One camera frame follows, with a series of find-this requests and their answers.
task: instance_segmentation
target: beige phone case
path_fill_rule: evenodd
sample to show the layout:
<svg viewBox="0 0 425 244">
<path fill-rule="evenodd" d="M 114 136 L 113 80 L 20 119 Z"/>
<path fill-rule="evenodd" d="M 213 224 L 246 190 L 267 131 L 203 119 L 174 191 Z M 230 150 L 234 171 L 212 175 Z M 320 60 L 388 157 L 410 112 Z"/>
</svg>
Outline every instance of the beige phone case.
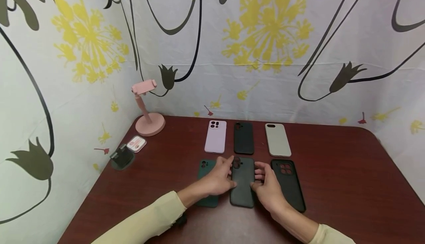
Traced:
<svg viewBox="0 0 425 244">
<path fill-rule="evenodd" d="M 283 124 L 266 123 L 269 152 L 273 157 L 290 157 L 291 148 Z"/>
</svg>

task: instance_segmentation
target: wooden table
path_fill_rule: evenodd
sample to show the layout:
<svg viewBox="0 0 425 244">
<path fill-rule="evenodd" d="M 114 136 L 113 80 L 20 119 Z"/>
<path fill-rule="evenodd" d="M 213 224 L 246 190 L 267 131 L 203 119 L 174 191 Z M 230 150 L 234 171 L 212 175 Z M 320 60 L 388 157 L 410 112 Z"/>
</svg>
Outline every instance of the wooden table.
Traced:
<svg viewBox="0 0 425 244">
<path fill-rule="evenodd" d="M 108 165 L 65 231 L 60 244 L 95 240 L 163 194 L 196 180 L 209 118 L 165 116 L 165 129 L 124 171 Z M 233 125 L 227 120 L 226 151 L 233 154 Z M 254 160 L 270 163 L 265 123 L 254 127 Z M 375 136 L 357 127 L 285 123 L 286 133 L 311 219 L 360 243 L 424 243 L 425 207 Z M 123 138 L 136 135 L 134 124 Z M 217 208 L 193 206 L 187 224 L 148 243 L 298 243 L 264 208 L 234 207 L 229 194 Z"/>
</svg>

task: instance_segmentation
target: small red flower print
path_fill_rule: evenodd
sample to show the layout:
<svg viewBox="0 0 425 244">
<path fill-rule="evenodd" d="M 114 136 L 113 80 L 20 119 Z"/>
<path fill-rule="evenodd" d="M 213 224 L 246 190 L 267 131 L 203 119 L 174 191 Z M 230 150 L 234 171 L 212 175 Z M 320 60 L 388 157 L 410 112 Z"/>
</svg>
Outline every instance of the small red flower print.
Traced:
<svg viewBox="0 0 425 244">
<path fill-rule="evenodd" d="M 361 119 L 360 121 L 358 121 L 358 123 L 360 123 L 360 124 L 365 124 L 365 123 L 367 123 L 367 122 L 366 122 L 366 120 L 364 119 L 364 112 L 362 112 L 362 114 L 363 114 L 363 119 Z"/>
<path fill-rule="evenodd" d="M 94 148 L 94 150 L 102 150 L 104 154 L 109 154 L 109 148 L 106 148 L 106 149 Z"/>
<path fill-rule="evenodd" d="M 207 109 L 208 110 L 208 116 L 213 116 L 214 115 L 214 113 L 212 113 L 208 108 L 207 108 L 207 106 L 206 105 L 204 105 L 204 107 L 205 107 L 205 109 Z"/>
</svg>

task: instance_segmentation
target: cream sleeve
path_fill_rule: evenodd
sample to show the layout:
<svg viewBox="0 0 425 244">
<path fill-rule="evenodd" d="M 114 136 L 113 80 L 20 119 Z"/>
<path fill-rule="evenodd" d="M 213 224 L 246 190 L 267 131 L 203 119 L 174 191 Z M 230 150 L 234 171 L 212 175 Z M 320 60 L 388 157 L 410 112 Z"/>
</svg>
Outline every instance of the cream sleeve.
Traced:
<svg viewBox="0 0 425 244">
<path fill-rule="evenodd" d="M 319 224 L 318 232 L 309 244 L 355 244 L 351 238 L 348 238 L 338 230 L 328 227 L 325 224 Z"/>
<path fill-rule="evenodd" d="M 167 231 L 185 210 L 177 193 L 171 191 L 108 230 L 92 244 L 145 243 Z"/>
</svg>

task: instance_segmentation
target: fabric backdrop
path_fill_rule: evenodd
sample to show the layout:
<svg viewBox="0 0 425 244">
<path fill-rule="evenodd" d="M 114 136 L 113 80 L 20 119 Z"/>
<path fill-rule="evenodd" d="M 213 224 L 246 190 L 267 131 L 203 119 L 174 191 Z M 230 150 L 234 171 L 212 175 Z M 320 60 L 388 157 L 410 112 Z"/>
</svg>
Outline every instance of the fabric backdrop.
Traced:
<svg viewBox="0 0 425 244">
<path fill-rule="evenodd" d="M 424 7 L 3 0 L 0 242 L 59 240 L 140 114 L 130 88 L 145 79 L 158 84 L 146 106 L 166 115 L 362 127 L 424 202 Z"/>
</svg>

